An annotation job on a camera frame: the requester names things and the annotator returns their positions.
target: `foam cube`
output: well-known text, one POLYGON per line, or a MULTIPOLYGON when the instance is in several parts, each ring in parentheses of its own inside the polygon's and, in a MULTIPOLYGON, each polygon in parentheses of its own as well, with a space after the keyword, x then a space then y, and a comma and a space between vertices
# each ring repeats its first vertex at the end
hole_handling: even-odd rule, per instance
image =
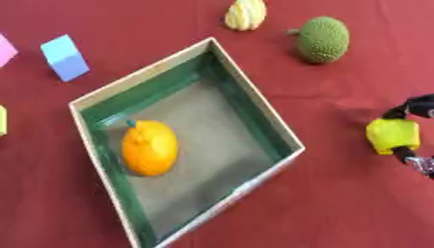
POLYGON ((63 81, 69 81, 89 71, 86 62, 68 35, 41 45, 49 66, 63 81))
POLYGON ((0 68, 4 67, 17 53, 14 46, 0 34, 0 68))
POLYGON ((8 122, 6 108, 0 105, 0 136, 8 133, 8 122))

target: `red fabric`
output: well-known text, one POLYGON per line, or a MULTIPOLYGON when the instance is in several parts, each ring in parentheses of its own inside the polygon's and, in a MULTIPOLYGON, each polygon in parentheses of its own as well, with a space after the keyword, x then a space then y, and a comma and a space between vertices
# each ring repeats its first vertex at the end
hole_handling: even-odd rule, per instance
MULTIPOLYGON (((67 104, 215 36, 307 151, 259 190, 174 247, 432 247, 434 182, 377 156, 366 123, 434 91, 431 0, 268 1, 255 32, 222 25, 230 0, 5 1, 0 32, 20 54, 0 69, 0 247, 128 247, 67 104), (284 36, 312 16, 346 21, 342 60, 300 63, 284 36), (40 45, 69 34, 91 71, 62 83, 40 45)), ((421 121, 420 153, 434 153, 421 121)))

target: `green tape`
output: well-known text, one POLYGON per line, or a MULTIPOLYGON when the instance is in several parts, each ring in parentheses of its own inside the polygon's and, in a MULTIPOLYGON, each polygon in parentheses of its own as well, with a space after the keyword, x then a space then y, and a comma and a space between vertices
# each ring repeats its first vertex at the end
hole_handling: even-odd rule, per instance
POLYGON ((83 110, 81 114, 88 126, 99 159, 102 162, 101 164, 114 187, 117 197, 121 200, 122 207, 129 221, 132 223, 143 248, 158 244, 165 237, 182 228, 182 225, 173 228, 170 233, 162 237, 156 236, 146 218, 146 209, 143 211, 134 189, 128 181, 124 165, 122 165, 120 159, 116 158, 109 145, 105 129, 119 119, 146 109, 171 94, 188 87, 192 83, 198 82, 201 78, 206 78, 206 81, 214 83, 223 92, 251 135, 273 161, 277 162, 292 152, 272 128, 261 110, 211 52, 193 58, 182 65, 149 79, 145 83, 136 85, 95 106, 83 110))

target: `green spiky fruit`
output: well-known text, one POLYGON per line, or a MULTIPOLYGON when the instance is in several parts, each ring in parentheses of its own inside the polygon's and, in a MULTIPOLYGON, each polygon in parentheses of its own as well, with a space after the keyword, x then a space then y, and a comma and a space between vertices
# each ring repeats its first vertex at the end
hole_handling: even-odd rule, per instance
POLYGON ((350 32, 345 24, 333 17, 318 16, 310 19, 297 34, 296 48, 308 62, 323 64, 339 59, 348 49, 350 32))

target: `toy fruit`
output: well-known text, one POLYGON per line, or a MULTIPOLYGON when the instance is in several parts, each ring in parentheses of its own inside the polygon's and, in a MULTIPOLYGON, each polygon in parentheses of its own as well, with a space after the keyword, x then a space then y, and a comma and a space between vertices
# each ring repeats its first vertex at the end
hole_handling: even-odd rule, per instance
POLYGON ((417 149, 420 146, 419 125, 407 119, 375 119, 367 125, 366 137, 382 155, 393 154, 395 147, 417 149))
POLYGON ((266 16, 264 0, 236 0, 225 15, 226 25, 234 30, 254 30, 266 16))
POLYGON ((8 134, 7 115, 6 108, 0 105, 0 136, 8 134))
POLYGON ((350 43, 350 32, 345 24, 329 16, 310 19, 301 29, 289 30, 287 33, 298 35, 298 52, 308 62, 315 64, 338 60, 350 43))
POLYGON ((128 122, 132 127, 122 140, 127 166, 141 175, 161 175, 176 160, 177 140, 171 128, 158 121, 128 122))

